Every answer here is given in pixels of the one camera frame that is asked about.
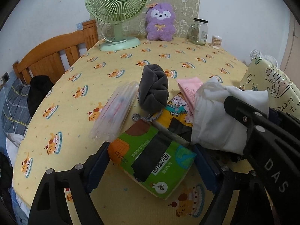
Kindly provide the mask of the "white cloth bundle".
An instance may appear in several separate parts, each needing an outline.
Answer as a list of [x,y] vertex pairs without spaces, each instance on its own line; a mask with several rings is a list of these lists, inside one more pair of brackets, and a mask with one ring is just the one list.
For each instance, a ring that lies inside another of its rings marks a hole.
[[242,91],[235,86],[224,86],[214,76],[195,93],[194,121],[191,144],[212,150],[243,154],[247,128],[226,113],[224,101],[233,96],[261,112],[269,113],[269,94],[263,91]]

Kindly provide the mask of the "pink tissue pack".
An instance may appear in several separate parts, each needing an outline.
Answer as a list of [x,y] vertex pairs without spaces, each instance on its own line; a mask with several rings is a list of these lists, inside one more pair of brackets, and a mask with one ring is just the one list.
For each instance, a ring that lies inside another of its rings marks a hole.
[[194,115],[195,110],[195,94],[197,90],[203,85],[203,82],[198,78],[187,78],[187,79],[177,79],[177,84],[179,90],[181,91],[188,107]]

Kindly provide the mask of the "green tissue pack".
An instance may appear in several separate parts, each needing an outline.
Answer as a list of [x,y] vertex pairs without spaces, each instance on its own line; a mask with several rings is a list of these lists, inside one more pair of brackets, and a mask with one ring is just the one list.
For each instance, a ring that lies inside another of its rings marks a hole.
[[143,120],[108,146],[110,159],[154,196],[167,199],[186,176],[196,154]]

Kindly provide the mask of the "grey velvet drawstring pouch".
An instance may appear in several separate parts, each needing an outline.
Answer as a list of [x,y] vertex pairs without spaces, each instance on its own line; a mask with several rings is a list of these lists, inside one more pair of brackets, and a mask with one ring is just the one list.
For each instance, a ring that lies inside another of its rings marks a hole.
[[147,64],[143,68],[139,83],[138,103],[140,108],[148,113],[148,116],[144,117],[135,113],[132,115],[132,120],[135,122],[157,120],[167,105],[168,97],[168,79],[165,72],[157,64]]

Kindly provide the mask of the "yellow cartoon fabric storage box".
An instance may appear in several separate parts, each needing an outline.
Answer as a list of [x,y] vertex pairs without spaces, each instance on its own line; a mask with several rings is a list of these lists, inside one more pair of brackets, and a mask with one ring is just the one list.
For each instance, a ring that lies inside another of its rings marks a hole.
[[242,90],[267,90],[269,106],[299,119],[299,89],[292,80],[268,60],[254,59],[240,84]]

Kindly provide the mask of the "yellow cartoon tablecloth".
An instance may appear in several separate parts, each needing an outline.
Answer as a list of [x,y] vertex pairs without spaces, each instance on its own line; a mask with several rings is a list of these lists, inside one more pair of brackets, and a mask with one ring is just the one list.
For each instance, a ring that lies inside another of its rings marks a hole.
[[240,154],[246,127],[233,96],[263,114],[269,93],[238,88],[246,66],[185,39],[102,51],[97,43],[45,92],[20,144],[13,187],[29,224],[222,224],[205,148]]

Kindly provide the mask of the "white clothes pile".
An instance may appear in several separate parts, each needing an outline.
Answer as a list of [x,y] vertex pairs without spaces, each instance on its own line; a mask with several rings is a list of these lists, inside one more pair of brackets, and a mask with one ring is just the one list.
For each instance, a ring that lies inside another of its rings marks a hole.
[[17,133],[9,133],[6,137],[6,150],[10,159],[12,167],[15,165],[17,153],[20,148],[21,141],[24,139],[23,135]]

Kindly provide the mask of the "blue plaid bedding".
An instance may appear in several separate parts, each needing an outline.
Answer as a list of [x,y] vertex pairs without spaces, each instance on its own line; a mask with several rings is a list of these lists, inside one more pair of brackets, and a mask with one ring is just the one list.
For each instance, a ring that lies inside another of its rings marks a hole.
[[6,150],[7,134],[24,135],[31,117],[27,105],[30,86],[16,79],[1,90],[1,152]]

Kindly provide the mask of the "clear plastic mask pack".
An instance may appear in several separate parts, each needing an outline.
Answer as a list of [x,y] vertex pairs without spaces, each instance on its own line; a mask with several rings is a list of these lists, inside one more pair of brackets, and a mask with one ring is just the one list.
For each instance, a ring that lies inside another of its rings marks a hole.
[[119,136],[137,97],[138,87],[139,83],[133,81],[116,88],[90,131],[93,141],[111,143]]

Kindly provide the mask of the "cotton swab container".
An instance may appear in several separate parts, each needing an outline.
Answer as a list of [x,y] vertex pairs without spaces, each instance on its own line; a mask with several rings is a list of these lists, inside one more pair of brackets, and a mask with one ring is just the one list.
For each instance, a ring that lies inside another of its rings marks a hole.
[[211,39],[211,47],[215,49],[220,49],[221,44],[222,44],[222,38],[220,36],[213,35]]

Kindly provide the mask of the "black cloth on chair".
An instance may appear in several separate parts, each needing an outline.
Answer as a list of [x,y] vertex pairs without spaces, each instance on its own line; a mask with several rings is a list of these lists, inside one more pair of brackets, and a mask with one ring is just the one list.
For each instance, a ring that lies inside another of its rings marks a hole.
[[54,84],[47,75],[38,75],[31,79],[27,97],[27,106],[31,118],[53,86]]

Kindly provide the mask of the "glass jar with lid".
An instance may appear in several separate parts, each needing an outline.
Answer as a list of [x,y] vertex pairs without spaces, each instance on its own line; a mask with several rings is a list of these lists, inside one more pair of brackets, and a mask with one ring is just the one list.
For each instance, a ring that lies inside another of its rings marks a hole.
[[208,33],[208,21],[199,18],[193,18],[193,23],[189,29],[189,39],[196,45],[205,45]]

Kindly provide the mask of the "beige cartoon placemat board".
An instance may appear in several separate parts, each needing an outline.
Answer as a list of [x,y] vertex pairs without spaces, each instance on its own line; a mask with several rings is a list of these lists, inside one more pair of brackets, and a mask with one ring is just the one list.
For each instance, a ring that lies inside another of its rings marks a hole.
[[[175,13],[175,37],[187,38],[194,18],[199,17],[200,0],[148,0],[148,5],[169,3]],[[146,7],[141,14],[122,24],[124,36],[146,35]]]

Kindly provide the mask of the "purple plush bunny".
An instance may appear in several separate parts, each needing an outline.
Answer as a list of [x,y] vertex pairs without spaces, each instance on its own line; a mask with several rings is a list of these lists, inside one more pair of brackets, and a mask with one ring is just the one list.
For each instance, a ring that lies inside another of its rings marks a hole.
[[158,3],[149,8],[145,18],[147,40],[170,42],[173,39],[176,32],[174,27],[176,15],[169,3]]

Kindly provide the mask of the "green desk fan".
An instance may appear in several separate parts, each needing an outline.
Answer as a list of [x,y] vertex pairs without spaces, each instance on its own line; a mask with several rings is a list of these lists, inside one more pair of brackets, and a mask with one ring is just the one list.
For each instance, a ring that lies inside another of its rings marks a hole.
[[148,0],[85,0],[85,6],[95,19],[109,23],[114,36],[100,45],[101,51],[119,51],[135,48],[141,44],[136,37],[123,34],[122,24],[138,16],[146,7]]

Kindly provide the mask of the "wall power socket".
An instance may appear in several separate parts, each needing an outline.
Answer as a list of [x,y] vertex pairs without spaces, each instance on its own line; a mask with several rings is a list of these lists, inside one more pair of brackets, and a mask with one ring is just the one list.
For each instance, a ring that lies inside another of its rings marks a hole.
[[8,75],[8,73],[6,72],[3,76],[2,76],[2,81],[3,83],[7,83],[9,81],[10,77]]

